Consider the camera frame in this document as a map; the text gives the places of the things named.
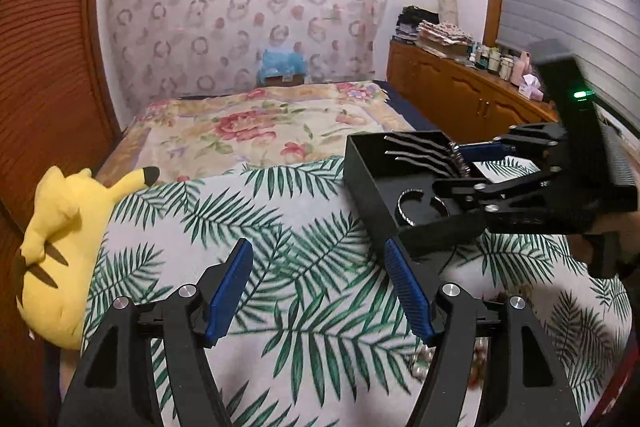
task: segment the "pikachu plush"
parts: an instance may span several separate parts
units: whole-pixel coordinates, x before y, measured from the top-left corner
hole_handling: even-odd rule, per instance
[[[56,346],[80,349],[89,284],[111,211],[159,175],[157,167],[145,167],[107,188],[89,169],[65,178],[54,166],[44,174],[12,267],[18,311],[32,331]]]

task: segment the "bedspread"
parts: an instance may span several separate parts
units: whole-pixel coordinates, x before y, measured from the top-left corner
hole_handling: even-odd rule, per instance
[[[343,154],[354,132],[411,130],[373,82],[265,87],[204,100],[150,105],[96,176],[160,168],[161,182],[222,174],[238,164],[269,167]]]
[[[420,346],[370,253],[342,163],[332,156],[266,169],[244,164],[128,196],[100,248],[84,345],[114,298],[164,298],[246,237],[254,245],[252,275],[229,334],[207,350],[234,425],[404,426],[422,385],[412,367]],[[517,158],[480,168],[494,182],[536,170]],[[563,236],[486,232],[452,252],[443,278],[478,298],[525,298],[564,365],[584,423],[629,335],[622,283],[591,279]],[[481,350],[460,427],[475,422]],[[152,360],[164,424],[178,425],[160,340],[152,341]]]

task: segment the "window blind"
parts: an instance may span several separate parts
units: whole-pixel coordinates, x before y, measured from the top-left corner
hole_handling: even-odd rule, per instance
[[[498,42],[557,38],[598,97],[640,130],[640,0],[502,0]]]

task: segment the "black box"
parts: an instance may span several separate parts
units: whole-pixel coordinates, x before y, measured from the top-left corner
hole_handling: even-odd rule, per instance
[[[468,243],[478,237],[485,226],[484,216],[479,209],[463,212],[454,200],[447,199],[443,201],[449,217],[442,217],[430,205],[435,195],[433,182],[442,176],[385,154],[385,151],[398,147],[384,139],[386,135],[393,134],[350,134],[344,154],[344,181],[376,253],[381,255],[386,241],[395,235],[415,259],[434,251],[448,250],[456,243]],[[411,134],[451,147],[449,138],[441,131]],[[412,219],[426,224],[409,227],[399,223],[396,211],[398,197],[409,188],[422,190],[422,201],[406,201],[402,208],[406,212],[411,211]]]

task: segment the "led indicator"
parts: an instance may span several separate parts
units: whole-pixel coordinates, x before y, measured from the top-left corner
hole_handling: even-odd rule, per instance
[[[592,90],[576,91],[576,92],[574,92],[574,98],[586,98],[587,96],[590,96],[592,94],[594,94],[594,91],[592,91]]]

